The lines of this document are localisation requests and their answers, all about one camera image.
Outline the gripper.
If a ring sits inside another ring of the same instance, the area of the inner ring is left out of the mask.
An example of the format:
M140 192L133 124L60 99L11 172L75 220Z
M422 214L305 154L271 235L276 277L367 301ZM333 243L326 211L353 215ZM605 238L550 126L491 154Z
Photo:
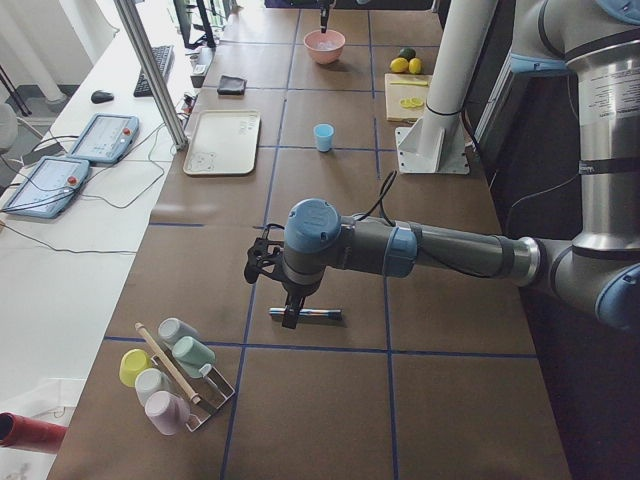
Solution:
M272 229L283 230L284 227L280 224L266 224L262 227L261 235L247 251L244 278L249 284L256 283L260 275L279 282L287 292L282 326L295 329L305 299L318 290L321 276L294 272L285 262L284 242L269 239Z

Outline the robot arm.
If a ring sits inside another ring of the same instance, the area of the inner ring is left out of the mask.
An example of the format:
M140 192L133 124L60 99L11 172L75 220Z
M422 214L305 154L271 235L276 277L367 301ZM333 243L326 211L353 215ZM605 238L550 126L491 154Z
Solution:
M582 229L570 241L512 240L370 213L343 216L322 199L290 211L284 237L258 237L244 276L281 283L293 328L327 268L407 276L415 265L508 278L545 291L610 327L639 329L639 5L635 1L520 1L515 73L578 79Z

